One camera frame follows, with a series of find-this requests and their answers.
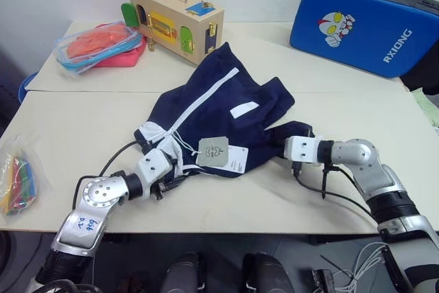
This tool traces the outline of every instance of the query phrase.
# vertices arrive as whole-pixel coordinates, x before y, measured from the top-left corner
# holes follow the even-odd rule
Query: white drawstring
[[[186,143],[183,141],[182,137],[180,136],[180,134],[178,134],[178,132],[175,130],[172,132],[172,136],[175,138],[175,140],[177,140],[178,142],[180,142],[180,144],[185,148],[188,149],[189,151],[192,151],[191,156],[193,156],[194,154],[201,154],[201,151],[197,151],[194,150],[190,144]]]

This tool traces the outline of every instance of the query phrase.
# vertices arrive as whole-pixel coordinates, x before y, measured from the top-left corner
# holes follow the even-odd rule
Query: wooden toy box
[[[121,8],[127,26],[137,27],[153,42],[196,65],[221,45],[224,10],[215,8],[212,3],[203,0],[130,0]]]

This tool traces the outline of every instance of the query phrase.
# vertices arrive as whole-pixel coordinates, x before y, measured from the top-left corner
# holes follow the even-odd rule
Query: white table
[[[22,133],[36,137],[37,151],[50,188],[32,208],[0,228],[56,231],[70,211],[78,178],[97,174],[108,158],[133,140],[159,93],[31,91],[0,145]],[[439,229],[439,139],[409,93],[298,92],[296,104],[277,124],[310,123],[328,139],[369,139],[381,160],[399,175],[421,213]],[[130,172],[141,157],[132,148],[110,172]],[[290,164],[273,159],[236,179],[189,178],[160,202],[126,202],[112,215],[110,232],[239,232],[239,233],[375,233],[367,215],[343,200],[300,187]],[[320,186],[321,171],[307,166],[302,179]],[[364,204],[340,174],[330,174],[328,188]]]
[[[73,23],[67,34],[96,26]],[[298,51],[289,46],[292,23],[226,23],[228,41],[256,82],[278,76],[291,93],[353,92],[400,93],[399,80],[385,79],[340,63]],[[133,68],[92,68],[81,75],[61,73],[53,54],[27,85],[31,91],[165,92],[186,83],[195,65],[156,45],[147,49]]]

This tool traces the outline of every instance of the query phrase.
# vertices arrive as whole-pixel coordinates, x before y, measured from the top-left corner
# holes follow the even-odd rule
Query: floor
[[[12,259],[0,277],[0,292],[9,286],[34,252],[40,233],[16,232],[12,237]],[[28,281],[38,272],[49,250],[53,234],[43,234],[43,243],[33,262],[8,293],[24,292]],[[105,293],[116,292],[118,283],[127,276],[138,276],[145,282],[145,293],[158,292],[167,267],[185,252],[205,253],[208,266],[209,293],[238,293],[241,262],[246,253],[274,255],[284,265],[296,293],[313,292],[311,269],[352,268],[358,252],[378,237],[354,239],[321,245],[311,244],[308,236],[233,235],[233,234],[145,234],[117,235],[118,242],[103,242],[95,260],[95,285]],[[336,277],[338,286],[347,277]],[[91,269],[86,282],[91,281]],[[358,293],[395,292],[385,267],[379,264],[359,281]]]

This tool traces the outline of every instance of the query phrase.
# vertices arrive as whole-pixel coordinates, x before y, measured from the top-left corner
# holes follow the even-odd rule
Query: navy blue garment
[[[233,117],[230,110],[241,104],[252,104],[253,109]],[[225,43],[203,60],[184,86],[159,97],[134,135],[176,160],[171,178],[199,172],[232,178],[241,174],[196,165],[200,139],[227,137],[229,145],[248,148],[248,172],[282,156],[287,137],[312,136],[312,127],[297,121],[266,129],[293,104],[278,78],[258,85]]]

